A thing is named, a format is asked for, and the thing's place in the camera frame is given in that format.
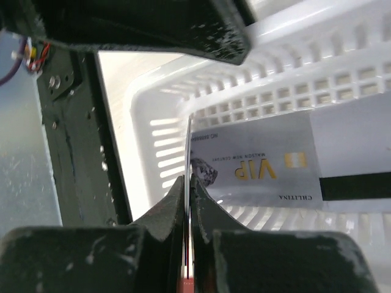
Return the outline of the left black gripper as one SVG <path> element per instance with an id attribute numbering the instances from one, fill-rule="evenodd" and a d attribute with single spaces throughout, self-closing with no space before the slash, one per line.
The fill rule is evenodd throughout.
<path id="1" fill-rule="evenodd" d="M 251 49 L 246 1 L 2 1 L 1 27 L 77 51 L 174 52 L 234 65 Z"/>

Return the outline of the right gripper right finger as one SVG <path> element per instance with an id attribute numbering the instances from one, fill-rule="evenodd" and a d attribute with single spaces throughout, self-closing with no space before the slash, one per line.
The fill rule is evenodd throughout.
<path id="1" fill-rule="evenodd" d="M 196 292 L 378 292 L 358 245 L 330 231 L 254 231 L 190 183 Z"/>

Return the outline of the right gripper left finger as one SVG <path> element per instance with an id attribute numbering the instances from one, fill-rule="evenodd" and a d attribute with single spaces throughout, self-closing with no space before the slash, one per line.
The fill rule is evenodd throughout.
<path id="1" fill-rule="evenodd" d="M 2 292 L 178 292 L 185 179 L 129 225 L 29 226 L 1 239 Z"/>

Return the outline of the white plastic basket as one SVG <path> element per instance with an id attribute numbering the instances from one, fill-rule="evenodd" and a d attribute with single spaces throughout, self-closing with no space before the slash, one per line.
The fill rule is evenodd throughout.
<path id="1" fill-rule="evenodd" d="M 130 84 L 146 207 L 185 174 L 188 117 L 192 136 L 390 93 L 389 1 L 302 1 L 248 31 L 253 48 L 242 65 L 183 56 Z M 219 204 L 254 230 L 339 231 L 373 262 L 390 259 L 390 212 Z"/>

